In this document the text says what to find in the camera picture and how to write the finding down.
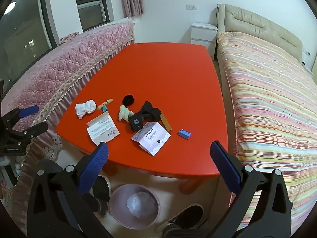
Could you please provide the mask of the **white paper medicine box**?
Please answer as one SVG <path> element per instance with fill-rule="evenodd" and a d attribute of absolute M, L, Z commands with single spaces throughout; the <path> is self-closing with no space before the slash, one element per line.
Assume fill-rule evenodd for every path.
<path fill-rule="evenodd" d="M 96 146 L 101 142 L 107 143 L 120 134 L 108 111 L 92 119 L 87 125 L 89 137 Z"/>

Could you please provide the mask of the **wooden clothespin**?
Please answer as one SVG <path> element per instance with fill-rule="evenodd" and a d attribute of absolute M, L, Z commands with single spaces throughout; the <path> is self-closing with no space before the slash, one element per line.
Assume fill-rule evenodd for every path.
<path fill-rule="evenodd" d="M 107 106 L 108 104 L 110 104 L 110 103 L 112 103 L 112 102 L 113 102 L 113 99 L 112 99 L 112 98 L 106 100 L 105 102 L 103 102 L 101 105 L 99 105 L 99 106 L 97 107 L 97 110 L 101 110 L 103 106 Z"/>

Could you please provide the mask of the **blue small box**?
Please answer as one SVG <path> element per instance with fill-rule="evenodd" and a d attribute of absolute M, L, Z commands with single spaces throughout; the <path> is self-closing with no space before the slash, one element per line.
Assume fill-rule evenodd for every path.
<path fill-rule="evenodd" d="M 179 130 L 178 135 L 187 140 L 191 137 L 191 133 L 184 129 Z"/>

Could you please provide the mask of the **brown wooden stick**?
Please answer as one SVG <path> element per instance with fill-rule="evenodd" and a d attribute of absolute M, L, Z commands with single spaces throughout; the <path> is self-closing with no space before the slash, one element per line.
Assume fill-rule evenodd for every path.
<path fill-rule="evenodd" d="M 172 130 L 171 125 L 169 124 L 169 122 L 167 121 L 167 118 L 165 117 L 165 115 L 163 113 L 161 113 L 160 119 L 161 119 L 161 121 L 162 121 L 162 123 L 167 131 Z"/>

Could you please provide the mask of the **pink trash bin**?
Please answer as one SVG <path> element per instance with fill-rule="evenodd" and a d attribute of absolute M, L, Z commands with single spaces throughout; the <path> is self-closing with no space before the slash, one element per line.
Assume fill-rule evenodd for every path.
<path fill-rule="evenodd" d="M 118 187 L 110 196 L 111 215 L 125 228 L 146 229 L 158 219 L 160 204 L 155 193 L 138 184 Z"/>

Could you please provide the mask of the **black left shoe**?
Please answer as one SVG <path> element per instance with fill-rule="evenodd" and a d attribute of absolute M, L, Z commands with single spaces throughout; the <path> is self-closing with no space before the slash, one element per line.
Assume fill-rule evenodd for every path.
<path fill-rule="evenodd" d="M 99 175 L 92 186 L 92 194 L 85 193 L 82 198 L 89 209 L 100 217 L 105 217 L 111 196 L 111 184 L 107 177 Z"/>

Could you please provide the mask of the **black shoe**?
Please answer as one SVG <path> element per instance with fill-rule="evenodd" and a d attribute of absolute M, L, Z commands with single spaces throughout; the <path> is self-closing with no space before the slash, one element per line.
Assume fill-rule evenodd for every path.
<path fill-rule="evenodd" d="M 89 209 L 100 217 L 105 217 L 111 196 L 111 184 L 107 177 L 99 175 L 92 186 L 92 194 L 85 193 L 82 198 Z"/>
<path fill-rule="evenodd" d="M 159 227 L 161 237 L 202 237 L 203 231 L 192 229 L 203 217 L 201 204 L 191 204 L 175 216 L 165 220 Z"/>

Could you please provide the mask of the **pink quilted bed cover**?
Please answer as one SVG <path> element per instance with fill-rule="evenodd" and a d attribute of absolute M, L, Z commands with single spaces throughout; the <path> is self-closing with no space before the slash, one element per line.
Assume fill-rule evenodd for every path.
<path fill-rule="evenodd" d="M 27 233 L 26 218 L 36 164 L 46 158 L 56 161 L 62 149 L 56 127 L 73 100 L 120 51 L 134 43 L 134 24 L 123 22 L 70 36 L 50 51 L 13 85 L 4 96 L 1 109 L 6 114 L 19 107 L 37 105 L 39 112 L 18 121 L 14 127 L 22 131 L 46 121 L 46 133 L 32 139 L 26 155 L 17 158 L 21 167 L 18 183 L 1 185 L 5 208 L 18 228 Z"/>

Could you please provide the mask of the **black right shoe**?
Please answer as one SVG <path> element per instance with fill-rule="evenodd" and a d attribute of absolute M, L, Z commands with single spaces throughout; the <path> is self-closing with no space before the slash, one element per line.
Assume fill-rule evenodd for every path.
<path fill-rule="evenodd" d="M 191 204 L 175 216 L 165 220 L 159 227 L 161 237 L 202 237 L 203 231 L 192 229 L 203 217 L 201 204 Z"/>

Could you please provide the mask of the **dark window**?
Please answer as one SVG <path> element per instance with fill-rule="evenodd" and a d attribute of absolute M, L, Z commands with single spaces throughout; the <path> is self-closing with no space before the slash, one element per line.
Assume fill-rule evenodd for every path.
<path fill-rule="evenodd" d="M 106 0 L 12 0 L 1 17 L 3 89 L 10 89 L 63 37 L 109 21 Z"/>

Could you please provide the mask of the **striped bed sheet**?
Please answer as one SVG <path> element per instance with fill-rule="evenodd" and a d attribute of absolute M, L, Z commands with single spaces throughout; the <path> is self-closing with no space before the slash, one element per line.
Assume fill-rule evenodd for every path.
<path fill-rule="evenodd" d="M 220 32 L 217 42 L 233 106 L 234 154 L 257 171 L 282 171 L 295 232 L 316 203 L 316 84 L 268 41 Z"/>

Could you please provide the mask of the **red table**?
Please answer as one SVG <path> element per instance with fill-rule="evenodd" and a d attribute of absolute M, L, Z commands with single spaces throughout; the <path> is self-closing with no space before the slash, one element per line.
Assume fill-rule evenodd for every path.
<path fill-rule="evenodd" d="M 171 125 L 171 137 L 151 156 L 131 140 L 129 123 L 118 120 L 126 95 L 135 99 L 138 112 L 145 101 L 159 108 Z M 193 193 L 208 178 L 219 173 L 210 157 L 210 145 L 218 140 L 228 146 L 225 108 L 218 76 L 207 50 L 181 43 L 132 44 L 107 62 L 84 86 L 60 120 L 56 132 L 86 154 L 95 149 L 87 123 L 100 111 L 78 119 L 75 105 L 93 100 L 97 105 L 113 99 L 108 110 L 119 130 L 111 140 L 104 170 L 109 175 L 124 166 L 153 175 L 182 178 L 183 194 Z M 184 129 L 187 140 L 178 135 Z"/>

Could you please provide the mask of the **white nightstand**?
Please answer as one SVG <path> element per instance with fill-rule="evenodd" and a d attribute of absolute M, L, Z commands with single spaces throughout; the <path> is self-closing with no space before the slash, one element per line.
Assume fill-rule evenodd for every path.
<path fill-rule="evenodd" d="M 215 25 L 194 22 L 191 25 L 191 44 L 204 46 L 214 60 L 217 33 Z"/>

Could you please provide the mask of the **beige leather headboard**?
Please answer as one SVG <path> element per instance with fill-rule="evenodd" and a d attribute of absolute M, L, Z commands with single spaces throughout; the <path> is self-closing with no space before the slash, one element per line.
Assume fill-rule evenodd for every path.
<path fill-rule="evenodd" d="M 218 4 L 216 26 L 219 32 L 241 32 L 270 42 L 302 60 L 303 43 L 285 29 L 265 17 L 229 4 Z"/>

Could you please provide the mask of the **white wall socket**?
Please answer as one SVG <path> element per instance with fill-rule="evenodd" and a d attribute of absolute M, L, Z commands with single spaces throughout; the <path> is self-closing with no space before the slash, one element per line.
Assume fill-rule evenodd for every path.
<path fill-rule="evenodd" d="M 197 10 L 197 7 L 195 5 L 187 4 L 186 9 L 187 10 Z"/>

